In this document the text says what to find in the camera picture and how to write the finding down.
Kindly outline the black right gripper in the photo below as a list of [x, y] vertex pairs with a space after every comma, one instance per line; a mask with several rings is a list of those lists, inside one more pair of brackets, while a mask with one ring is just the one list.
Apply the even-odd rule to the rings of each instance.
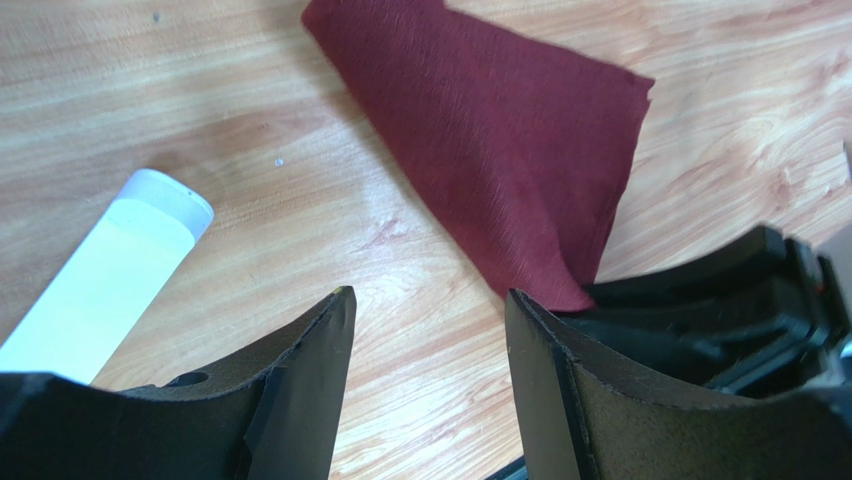
[[689, 262], [587, 286], [561, 321], [670, 377], [766, 398], [851, 380], [851, 259], [758, 225]]

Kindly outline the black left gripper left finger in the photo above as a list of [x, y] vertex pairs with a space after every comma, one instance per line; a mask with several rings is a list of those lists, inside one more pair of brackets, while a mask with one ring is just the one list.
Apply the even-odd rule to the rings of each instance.
[[167, 384], [125, 391], [153, 413], [150, 479], [325, 479], [354, 340], [352, 287]]

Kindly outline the dark red cloth napkin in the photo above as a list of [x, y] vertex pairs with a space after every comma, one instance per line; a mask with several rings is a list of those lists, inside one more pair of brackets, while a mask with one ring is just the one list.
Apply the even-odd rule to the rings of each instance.
[[313, 1], [302, 21], [497, 294], [593, 307], [652, 79], [441, 1]]

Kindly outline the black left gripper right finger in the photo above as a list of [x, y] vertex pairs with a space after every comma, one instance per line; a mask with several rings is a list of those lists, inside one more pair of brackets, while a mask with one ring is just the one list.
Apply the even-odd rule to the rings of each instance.
[[688, 384], [506, 299], [514, 401], [533, 479], [794, 479], [795, 424], [778, 404]]

